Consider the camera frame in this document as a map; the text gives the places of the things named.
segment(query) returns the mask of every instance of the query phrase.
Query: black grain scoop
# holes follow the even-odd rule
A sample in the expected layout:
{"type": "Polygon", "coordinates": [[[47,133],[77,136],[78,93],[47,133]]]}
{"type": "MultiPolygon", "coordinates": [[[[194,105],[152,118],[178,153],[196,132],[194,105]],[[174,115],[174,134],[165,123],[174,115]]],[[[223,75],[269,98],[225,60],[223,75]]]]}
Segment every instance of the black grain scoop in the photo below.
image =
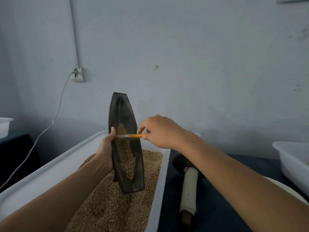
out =
{"type": "MultiPolygon", "coordinates": [[[[128,96],[123,93],[113,93],[108,115],[108,133],[111,128],[123,124],[129,134],[136,134],[137,124],[128,96]]],[[[112,159],[114,167],[114,182],[118,182],[123,194],[143,191],[145,189],[144,162],[140,139],[129,139],[130,149],[135,157],[135,169],[132,181],[121,167],[121,158],[115,140],[112,141],[112,159]]]]}

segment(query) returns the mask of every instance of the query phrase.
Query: grain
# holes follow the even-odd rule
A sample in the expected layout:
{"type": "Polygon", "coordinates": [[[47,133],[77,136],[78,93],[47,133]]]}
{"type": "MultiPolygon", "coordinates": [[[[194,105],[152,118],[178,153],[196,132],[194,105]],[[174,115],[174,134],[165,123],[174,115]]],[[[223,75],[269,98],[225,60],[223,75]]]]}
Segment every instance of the grain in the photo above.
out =
{"type": "MultiPolygon", "coordinates": [[[[160,173],[163,155],[143,150],[145,190],[123,195],[114,171],[109,173],[75,212],[65,232],[126,232],[144,231],[160,173]]],[[[89,156],[81,167],[90,161],[89,156]]]]}
{"type": "MultiPolygon", "coordinates": [[[[128,134],[123,124],[119,124],[116,134],[118,135],[128,134]]],[[[130,141],[128,139],[127,140],[115,139],[115,143],[121,159],[120,165],[122,169],[126,172],[127,177],[130,180],[132,180],[135,168],[135,157],[133,156],[130,150],[130,141]]]]}

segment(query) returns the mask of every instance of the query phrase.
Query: yellow brush handle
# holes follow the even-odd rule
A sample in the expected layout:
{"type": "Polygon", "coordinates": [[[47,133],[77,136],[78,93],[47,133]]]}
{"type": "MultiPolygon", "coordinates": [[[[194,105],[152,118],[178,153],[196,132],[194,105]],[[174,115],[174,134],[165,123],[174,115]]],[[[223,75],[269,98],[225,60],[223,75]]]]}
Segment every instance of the yellow brush handle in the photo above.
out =
{"type": "Polygon", "coordinates": [[[145,134],[129,134],[129,138],[142,138],[145,134]]]}

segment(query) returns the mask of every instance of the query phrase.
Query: white plastic tub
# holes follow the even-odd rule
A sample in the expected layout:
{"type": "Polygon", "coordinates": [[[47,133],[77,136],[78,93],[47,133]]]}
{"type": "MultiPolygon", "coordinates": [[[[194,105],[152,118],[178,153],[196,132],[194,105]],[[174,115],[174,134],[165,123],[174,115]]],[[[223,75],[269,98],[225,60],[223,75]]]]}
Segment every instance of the white plastic tub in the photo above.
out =
{"type": "Polygon", "coordinates": [[[274,142],[282,173],[309,196],[309,143],[274,142]]]}
{"type": "MultiPolygon", "coordinates": [[[[98,132],[0,194],[0,221],[75,172],[83,161],[95,153],[107,131],[98,132]]],[[[141,139],[143,149],[163,153],[161,170],[154,193],[146,231],[157,231],[165,186],[170,149],[160,149],[141,139]]]]}
{"type": "Polygon", "coordinates": [[[0,139],[9,134],[10,122],[13,118],[0,117],[0,139]]]}

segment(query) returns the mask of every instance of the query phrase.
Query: cable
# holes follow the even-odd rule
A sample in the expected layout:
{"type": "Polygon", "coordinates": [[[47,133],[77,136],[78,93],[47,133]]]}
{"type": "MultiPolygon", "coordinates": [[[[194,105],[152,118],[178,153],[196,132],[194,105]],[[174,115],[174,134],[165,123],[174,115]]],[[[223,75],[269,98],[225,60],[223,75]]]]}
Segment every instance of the cable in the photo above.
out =
{"type": "Polygon", "coordinates": [[[62,101],[63,92],[64,92],[64,89],[66,88],[66,84],[67,84],[67,82],[68,82],[68,80],[69,80],[69,78],[70,78],[70,75],[68,76],[68,78],[67,78],[67,80],[66,80],[66,83],[64,84],[64,87],[63,87],[63,90],[62,90],[62,93],[61,93],[60,104],[59,104],[57,113],[56,113],[54,119],[52,120],[52,125],[49,126],[47,129],[45,129],[45,130],[37,137],[36,141],[35,141],[34,144],[33,144],[33,147],[32,147],[31,150],[29,151],[29,153],[28,153],[27,157],[25,158],[25,160],[14,170],[14,172],[10,175],[10,177],[6,180],[6,182],[0,187],[0,190],[1,190],[1,188],[2,188],[6,183],[8,183],[8,181],[12,178],[12,176],[14,175],[14,173],[16,173],[16,171],[17,171],[17,170],[26,162],[26,160],[29,158],[29,156],[30,156],[30,154],[31,154],[31,152],[32,152],[32,150],[33,150],[33,148],[35,147],[37,141],[39,140],[39,137],[54,125],[54,121],[55,121],[55,119],[56,119],[56,117],[57,117],[57,115],[58,115],[58,113],[59,113],[60,107],[61,107],[61,101],[62,101]]]}

